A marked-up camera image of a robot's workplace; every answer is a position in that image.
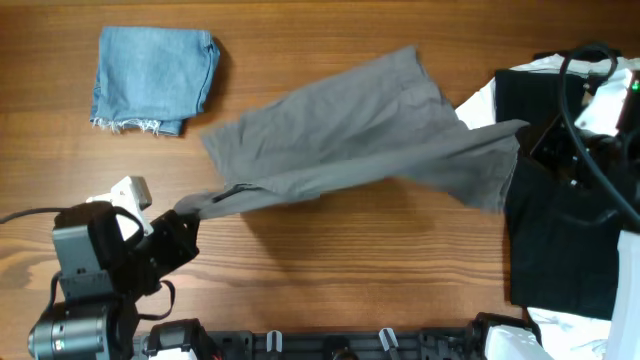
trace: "light blue denim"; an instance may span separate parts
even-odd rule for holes
[[[220,50],[204,30],[105,27],[90,120],[180,135],[203,112]]]

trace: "metal bracket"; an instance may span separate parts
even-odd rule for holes
[[[111,192],[87,199],[87,202],[93,201],[108,201],[113,206],[124,208],[140,221],[145,236],[153,232],[153,227],[142,214],[144,209],[151,206],[152,201],[151,193],[143,177],[127,176],[115,184],[111,188]],[[125,241],[138,231],[138,225],[126,217],[118,215],[117,220],[122,238]]]

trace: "frayed hem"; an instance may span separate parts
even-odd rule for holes
[[[149,119],[129,119],[129,120],[109,120],[105,118],[92,118],[91,123],[93,126],[100,126],[102,130],[111,129],[114,133],[120,133],[120,130],[135,126],[140,128],[142,132],[151,131],[153,134],[158,135],[160,132],[160,120]]]

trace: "wood grain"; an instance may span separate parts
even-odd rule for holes
[[[538,51],[599,39],[640,55],[639,11],[637,1],[597,0],[2,7],[0,215],[73,205],[141,175],[153,218],[186,194],[222,186],[198,132],[247,108],[408,44],[459,104],[493,70]],[[184,136],[113,135],[89,125],[105,25],[215,34],[223,56],[207,112]],[[0,227],[2,358],[28,357],[27,333],[59,268],[51,228],[51,215]],[[521,313],[505,301],[502,217],[400,180],[207,221],[198,244],[201,255],[171,276],[179,289],[171,319],[199,317],[211,330],[407,329],[462,325],[479,311]],[[161,292],[139,307],[161,312],[167,302]]]

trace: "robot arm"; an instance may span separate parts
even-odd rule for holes
[[[199,220],[169,210],[148,223],[142,208],[151,199],[145,194],[142,178],[127,177],[110,194],[56,216],[53,243],[61,271],[52,280],[49,306],[29,334],[32,356],[129,359],[139,320],[162,318],[138,314],[135,303],[198,255]],[[137,230],[131,232],[131,224]],[[123,232],[130,236],[123,238]],[[54,303],[58,281],[65,301]],[[173,286],[167,285],[173,302]]]

